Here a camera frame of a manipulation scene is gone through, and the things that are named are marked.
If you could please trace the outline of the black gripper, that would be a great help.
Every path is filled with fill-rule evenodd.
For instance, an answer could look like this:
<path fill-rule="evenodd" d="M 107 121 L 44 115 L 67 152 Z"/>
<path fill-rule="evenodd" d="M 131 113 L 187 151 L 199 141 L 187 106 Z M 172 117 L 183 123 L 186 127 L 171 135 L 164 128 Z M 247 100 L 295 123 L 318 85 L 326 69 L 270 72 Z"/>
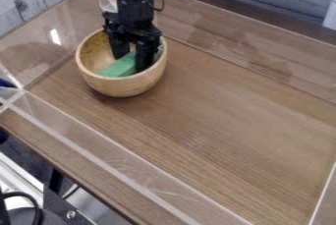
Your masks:
<path fill-rule="evenodd" d="M 116 0 L 115 10 L 106 10 L 104 30 L 110 37 L 111 48 L 116 59 L 130 53 L 130 43 L 135 45 L 135 67 L 144 71 L 154 63 L 159 51 L 162 31 L 154 25 L 156 8 L 155 0 Z"/>

